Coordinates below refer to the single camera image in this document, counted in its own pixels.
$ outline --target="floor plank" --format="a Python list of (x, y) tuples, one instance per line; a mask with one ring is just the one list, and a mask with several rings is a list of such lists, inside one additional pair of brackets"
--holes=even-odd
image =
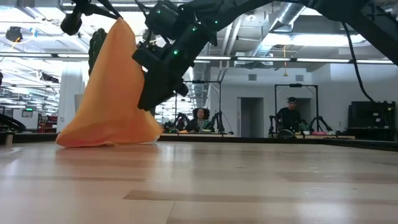
[(0, 148), (1, 223), (398, 223), (398, 153), (172, 143)]

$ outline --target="orange fabric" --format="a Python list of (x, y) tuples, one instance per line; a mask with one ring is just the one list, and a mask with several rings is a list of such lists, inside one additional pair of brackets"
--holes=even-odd
[(118, 19), (96, 60), (73, 121), (58, 135), (65, 147), (151, 142), (162, 130), (149, 111), (137, 105), (144, 86), (141, 66), (131, 56), (136, 39)]

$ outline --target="pillar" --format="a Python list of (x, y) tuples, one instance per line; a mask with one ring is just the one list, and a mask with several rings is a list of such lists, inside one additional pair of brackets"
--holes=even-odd
[(87, 62), (65, 62), (62, 71), (57, 132), (62, 131), (76, 115), (79, 99), (85, 89)]

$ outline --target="doorway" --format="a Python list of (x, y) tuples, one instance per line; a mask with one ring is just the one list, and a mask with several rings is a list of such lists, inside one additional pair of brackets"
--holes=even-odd
[(300, 112), (301, 119), (304, 119), (308, 124), (313, 119), (311, 101), (311, 98), (297, 98), (296, 101), (296, 110)]
[(264, 137), (263, 98), (238, 98), (238, 133), (242, 138)]

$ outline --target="shirt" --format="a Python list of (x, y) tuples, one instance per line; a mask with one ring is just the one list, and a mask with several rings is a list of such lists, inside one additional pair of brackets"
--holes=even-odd
[(282, 108), (277, 113), (278, 119), (282, 120), (283, 129), (298, 131), (301, 122), (301, 115), (298, 110), (290, 110), (289, 108)]
[(207, 120), (191, 120), (187, 127), (185, 128), (187, 131), (196, 131), (197, 133), (201, 133), (201, 130), (203, 129), (205, 123)]

